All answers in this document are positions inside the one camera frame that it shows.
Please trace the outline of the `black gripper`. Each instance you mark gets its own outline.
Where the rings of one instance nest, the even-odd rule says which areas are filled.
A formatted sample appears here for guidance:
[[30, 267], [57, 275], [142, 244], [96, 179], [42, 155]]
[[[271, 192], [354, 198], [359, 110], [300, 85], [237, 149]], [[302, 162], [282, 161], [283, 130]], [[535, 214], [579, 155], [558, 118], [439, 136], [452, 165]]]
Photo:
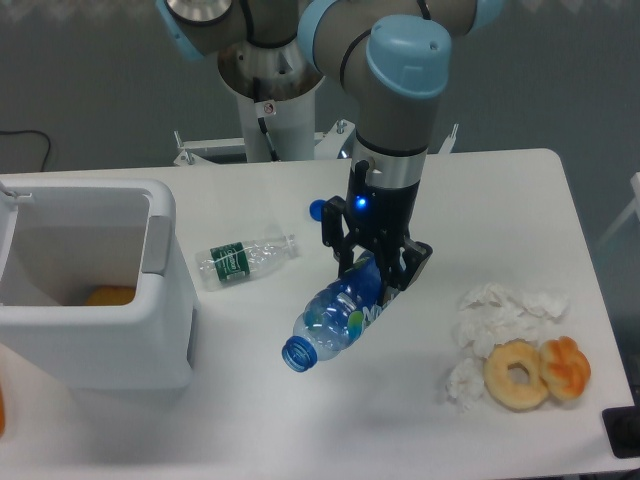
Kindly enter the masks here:
[[381, 188], [350, 180], [346, 199], [334, 196], [322, 207], [322, 242], [333, 250], [339, 277], [353, 267], [356, 247], [375, 249], [378, 302], [407, 290], [433, 254], [430, 245], [408, 237], [418, 189], [419, 183]]

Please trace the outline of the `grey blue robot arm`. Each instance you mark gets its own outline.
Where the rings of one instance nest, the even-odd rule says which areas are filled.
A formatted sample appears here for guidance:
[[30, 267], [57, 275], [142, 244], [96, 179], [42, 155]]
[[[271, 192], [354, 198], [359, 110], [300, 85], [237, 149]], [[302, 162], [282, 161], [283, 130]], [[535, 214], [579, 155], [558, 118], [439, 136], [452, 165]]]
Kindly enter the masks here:
[[215, 55], [237, 100], [250, 162], [303, 160], [315, 148], [317, 87], [358, 103], [348, 190], [322, 213], [341, 270], [374, 254], [379, 293], [407, 289], [431, 248], [409, 223], [452, 42], [494, 21], [500, 1], [160, 1], [183, 54]]

